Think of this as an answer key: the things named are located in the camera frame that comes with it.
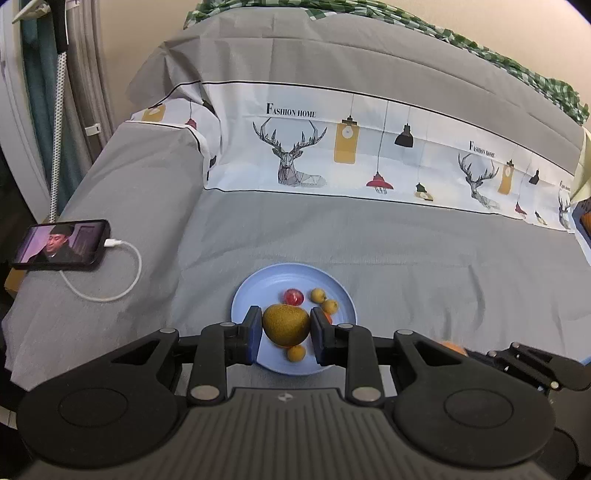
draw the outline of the blue plate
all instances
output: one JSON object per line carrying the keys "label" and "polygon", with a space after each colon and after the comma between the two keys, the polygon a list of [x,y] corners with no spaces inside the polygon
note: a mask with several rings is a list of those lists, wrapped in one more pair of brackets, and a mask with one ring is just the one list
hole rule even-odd
{"label": "blue plate", "polygon": [[[339,303],[338,311],[331,315],[333,324],[357,323],[355,305],[343,286],[328,273],[300,263],[270,265],[254,272],[242,282],[232,301],[232,321],[242,323],[251,305],[258,305],[264,312],[275,303],[283,303],[283,292],[288,288],[297,288],[304,294],[304,303],[300,307],[308,313],[318,306],[310,300],[310,292],[314,288],[322,288],[327,298]],[[316,363],[310,335],[302,345],[306,349],[304,359],[301,362],[290,362],[285,349],[277,347],[263,332],[256,361],[269,370],[285,375],[311,375],[328,368]]]}

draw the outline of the white wall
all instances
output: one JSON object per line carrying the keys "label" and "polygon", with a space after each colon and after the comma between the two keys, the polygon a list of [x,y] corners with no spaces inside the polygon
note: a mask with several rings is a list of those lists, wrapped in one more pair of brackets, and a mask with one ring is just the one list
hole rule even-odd
{"label": "white wall", "polygon": [[[569,82],[591,105],[591,25],[566,0],[387,1],[541,75]],[[182,28],[195,3],[99,0],[106,77],[118,122],[136,110],[125,96],[135,72]]]}

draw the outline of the deer print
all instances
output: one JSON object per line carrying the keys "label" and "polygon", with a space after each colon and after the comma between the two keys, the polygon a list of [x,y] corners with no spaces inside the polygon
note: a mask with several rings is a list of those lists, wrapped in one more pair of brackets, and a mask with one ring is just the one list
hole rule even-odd
{"label": "deer print", "polygon": [[289,185],[290,187],[323,187],[326,185],[326,180],[324,177],[320,175],[308,175],[307,173],[303,173],[301,171],[297,171],[294,167],[294,160],[302,155],[302,149],[306,147],[311,147],[312,145],[316,145],[322,137],[326,133],[326,129],[322,132],[321,136],[318,136],[318,129],[314,126],[312,122],[312,128],[314,129],[314,134],[306,141],[304,136],[304,132],[301,133],[301,141],[294,145],[289,152],[286,152],[281,147],[281,143],[275,139],[275,134],[277,130],[273,131],[271,138],[269,135],[265,133],[265,126],[269,123],[268,119],[265,123],[261,125],[261,129],[257,130],[255,122],[252,123],[252,127],[255,129],[255,132],[263,142],[268,143],[270,146],[273,147],[273,153],[279,157],[279,171],[277,172],[277,179],[281,185]]}
{"label": "deer print", "polygon": [[559,192],[558,193],[558,221],[560,222],[560,225],[562,225],[567,230],[570,230],[569,208],[570,208],[570,200],[568,199],[568,197],[566,200],[563,200],[563,197]]}
{"label": "deer print", "polygon": [[496,174],[498,173],[499,168],[497,168],[495,170],[495,166],[493,165],[490,173],[488,172],[488,168],[487,168],[484,171],[484,173],[482,175],[480,175],[476,180],[472,180],[472,172],[470,171],[472,164],[470,163],[466,167],[466,159],[470,155],[472,155],[472,154],[469,153],[463,159],[460,160],[460,154],[458,154],[457,155],[457,162],[459,163],[460,168],[462,169],[462,172],[464,172],[466,174],[466,181],[468,182],[468,185],[470,186],[470,189],[472,190],[472,198],[478,200],[482,206],[484,206],[488,209],[493,208],[495,210],[499,210],[501,208],[501,206],[497,202],[478,193],[478,187],[480,185],[482,185],[482,183],[485,180],[493,179],[496,176]]}

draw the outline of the bed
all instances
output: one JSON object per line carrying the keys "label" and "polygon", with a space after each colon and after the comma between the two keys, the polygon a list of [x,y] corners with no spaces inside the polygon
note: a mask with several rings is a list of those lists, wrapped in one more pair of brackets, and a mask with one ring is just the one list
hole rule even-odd
{"label": "bed", "polygon": [[[129,97],[138,113],[61,218],[107,219],[142,252],[140,281],[96,304],[27,274],[2,322],[23,388],[162,327],[228,320],[241,282],[276,262],[337,278],[377,336],[589,355],[591,268],[568,212],[583,129],[505,71],[370,18],[238,8],[164,42]],[[110,296],[134,271],[114,249],[68,276]],[[228,371],[229,388],[343,384],[339,367]]]}

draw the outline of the man on screen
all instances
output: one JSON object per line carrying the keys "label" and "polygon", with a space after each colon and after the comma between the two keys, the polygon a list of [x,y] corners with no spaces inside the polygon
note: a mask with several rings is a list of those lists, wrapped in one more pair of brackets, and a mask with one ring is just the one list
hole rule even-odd
{"label": "man on screen", "polygon": [[72,250],[68,240],[74,233],[72,225],[56,225],[49,232],[47,243],[37,255],[29,258],[28,263],[73,263],[82,262],[83,258]]}

